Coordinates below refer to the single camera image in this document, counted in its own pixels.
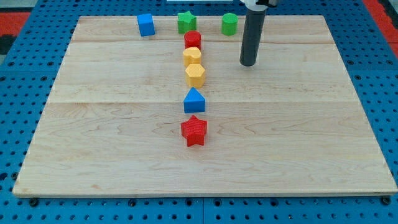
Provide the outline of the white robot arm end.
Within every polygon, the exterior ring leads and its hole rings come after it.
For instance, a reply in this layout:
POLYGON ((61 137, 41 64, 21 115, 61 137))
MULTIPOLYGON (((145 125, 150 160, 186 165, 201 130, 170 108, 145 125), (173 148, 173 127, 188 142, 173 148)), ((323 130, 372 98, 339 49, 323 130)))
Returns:
POLYGON ((269 7, 276 7, 280 0, 240 0, 249 10, 265 11, 269 7))

